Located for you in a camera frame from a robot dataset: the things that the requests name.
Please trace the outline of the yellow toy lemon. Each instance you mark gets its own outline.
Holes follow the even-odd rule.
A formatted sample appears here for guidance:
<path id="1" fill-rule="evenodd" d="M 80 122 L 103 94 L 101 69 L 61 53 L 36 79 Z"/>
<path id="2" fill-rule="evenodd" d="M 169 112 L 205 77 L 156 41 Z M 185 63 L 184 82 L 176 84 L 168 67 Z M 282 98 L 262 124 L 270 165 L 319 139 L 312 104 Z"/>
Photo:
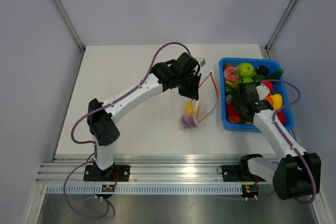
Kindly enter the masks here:
<path id="1" fill-rule="evenodd" d="M 186 115 L 200 114 L 201 110 L 202 105 L 198 101 L 192 100 L 189 101 L 184 107 L 184 114 Z"/>

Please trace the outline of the clear zip top bag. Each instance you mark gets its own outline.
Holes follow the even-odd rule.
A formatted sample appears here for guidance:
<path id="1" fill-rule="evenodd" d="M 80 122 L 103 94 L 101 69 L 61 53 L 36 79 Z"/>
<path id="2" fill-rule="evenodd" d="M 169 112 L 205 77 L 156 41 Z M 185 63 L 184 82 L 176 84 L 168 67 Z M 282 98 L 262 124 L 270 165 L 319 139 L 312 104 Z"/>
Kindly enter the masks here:
<path id="1" fill-rule="evenodd" d="M 201 77 L 198 90 L 199 99 L 189 99 L 183 106 L 178 125 L 181 131 L 200 127 L 215 112 L 219 102 L 219 90 L 212 69 L 207 76 Z"/>

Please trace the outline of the purple toy onion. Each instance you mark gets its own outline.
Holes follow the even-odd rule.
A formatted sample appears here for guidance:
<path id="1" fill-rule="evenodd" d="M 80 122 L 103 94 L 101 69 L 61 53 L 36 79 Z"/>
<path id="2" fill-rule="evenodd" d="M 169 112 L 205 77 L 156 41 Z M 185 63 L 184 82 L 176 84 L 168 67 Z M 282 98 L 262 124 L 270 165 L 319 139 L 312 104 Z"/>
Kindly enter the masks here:
<path id="1" fill-rule="evenodd" d="M 183 115 L 181 117 L 181 123 L 184 129 L 194 129 L 198 127 L 198 123 L 192 115 Z"/>

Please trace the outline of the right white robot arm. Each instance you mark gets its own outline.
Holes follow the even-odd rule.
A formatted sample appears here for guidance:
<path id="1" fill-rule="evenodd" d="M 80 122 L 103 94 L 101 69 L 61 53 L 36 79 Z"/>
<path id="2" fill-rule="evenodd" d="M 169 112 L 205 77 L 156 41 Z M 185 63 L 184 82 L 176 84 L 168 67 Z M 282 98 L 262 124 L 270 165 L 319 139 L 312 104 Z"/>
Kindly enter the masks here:
<path id="1" fill-rule="evenodd" d="M 268 161 L 260 154 L 242 156 L 239 176 L 244 180 L 258 176 L 272 185 L 280 199 L 311 204 L 320 192 L 321 159 L 294 140 L 278 119 L 277 111 L 267 100 L 259 98 L 258 86 L 253 82 L 239 84 L 234 109 L 260 130 L 277 161 Z"/>

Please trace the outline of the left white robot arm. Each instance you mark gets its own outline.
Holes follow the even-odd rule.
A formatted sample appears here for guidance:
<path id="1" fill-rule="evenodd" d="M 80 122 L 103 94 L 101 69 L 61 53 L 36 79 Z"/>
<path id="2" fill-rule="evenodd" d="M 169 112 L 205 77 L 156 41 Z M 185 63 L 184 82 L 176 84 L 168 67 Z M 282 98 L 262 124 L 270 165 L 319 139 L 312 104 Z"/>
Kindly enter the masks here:
<path id="1" fill-rule="evenodd" d="M 96 182 L 117 178 L 112 145 L 120 136 L 117 123 L 144 101 L 169 89 L 177 88 L 179 95 L 198 100 L 201 67 L 204 65 L 204 58 L 194 58 L 184 52 L 177 59 L 154 64 L 139 84 L 119 95 L 103 102 L 91 100 L 87 124 L 96 144 L 97 156 L 86 168 L 84 180 Z"/>

